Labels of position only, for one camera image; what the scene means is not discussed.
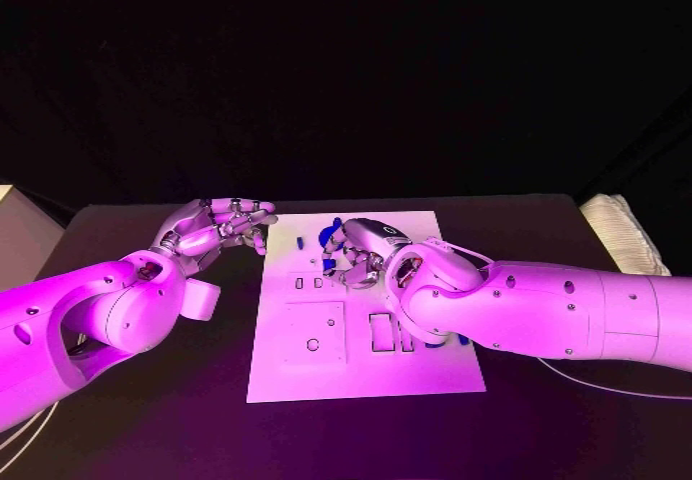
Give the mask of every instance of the dark table surface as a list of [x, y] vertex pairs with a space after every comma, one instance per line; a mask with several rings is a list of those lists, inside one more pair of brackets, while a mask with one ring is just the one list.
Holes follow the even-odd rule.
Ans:
[[[495, 259], [617, 271], [563, 195], [279, 202], [280, 213], [434, 210], [446, 240]], [[147, 248], [175, 205], [91, 206], [42, 277]], [[486, 393], [246, 403], [263, 258], [228, 249], [198, 275], [222, 287], [211, 322], [181, 319], [155, 350], [58, 405], [8, 478], [681, 478], [692, 403], [586, 387], [476, 346]], [[691, 374], [558, 361], [616, 388], [692, 394]], [[3, 452], [0, 464], [9, 452]]]

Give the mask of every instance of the robotic arm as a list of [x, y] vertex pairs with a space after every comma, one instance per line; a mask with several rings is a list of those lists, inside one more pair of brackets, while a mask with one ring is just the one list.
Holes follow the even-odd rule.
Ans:
[[[224, 247], [266, 254], [258, 224], [274, 205], [195, 200], [166, 220], [149, 250], [0, 293], [0, 432], [166, 338], [178, 316], [209, 320], [220, 287], [188, 278]], [[70, 349], [62, 328], [87, 335]]]
[[[325, 247], [325, 276], [357, 288], [384, 277], [388, 308], [429, 344], [459, 333], [522, 355], [633, 360], [692, 371], [692, 279], [493, 262], [434, 237], [414, 244], [369, 219], [341, 224]], [[345, 272], [329, 262], [339, 248], [358, 252]], [[456, 251], [486, 265], [478, 268]]]

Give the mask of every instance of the rectangular slot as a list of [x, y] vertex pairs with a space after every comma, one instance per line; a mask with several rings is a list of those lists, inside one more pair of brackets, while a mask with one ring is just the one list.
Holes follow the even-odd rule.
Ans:
[[393, 319], [388, 313], [371, 313], [372, 351], [394, 352]]
[[411, 337], [411, 333], [401, 326], [401, 323], [398, 321], [397, 321], [397, 325], [400, 327], [401, 351], [403, 352], [413, 352], [414, 351], [414, 339]]

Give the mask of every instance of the purple-lit arm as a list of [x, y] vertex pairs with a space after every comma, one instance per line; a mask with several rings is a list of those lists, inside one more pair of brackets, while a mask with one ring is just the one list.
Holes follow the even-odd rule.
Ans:
[[[349, 230], [359, 232], [359, 245], [382, 245], [393, 236], [384, 228], [364, 234], [352, 226], [346, 241]], [[455, 250], [488, 265], [479, 269]], [[692, 371], [692, 278], [493, 262], [436, 238], [381, 256], [388, 307], [426, 343], [440, 345], [459, 333], [522, 355], [633, 360]]]
[[[0, 432], [166, 338], [178, 316], [209, 320], [220, 288], [188, 278], [221, 248], [264, 255], [258, 224], [274, 205], [195, 200], [166, 220], [149, 250], [0, 292]], [[61, 328], [87, 335], [65, 346]]]

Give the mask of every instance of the black backdrop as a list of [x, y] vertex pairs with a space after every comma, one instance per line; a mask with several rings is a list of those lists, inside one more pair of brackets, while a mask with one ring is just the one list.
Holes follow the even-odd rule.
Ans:
[[[692, 83], [685, 9], [83, 0], [2, 11], [0, 177], [64, 221], [88, 204], [225, 196], [629, 188], [648, 204], [651, 152], [630, 171], [628, 148], [662, 142], [646, 128]], [[666, 202], [690, 205], [685, 154], [666, 158]]]

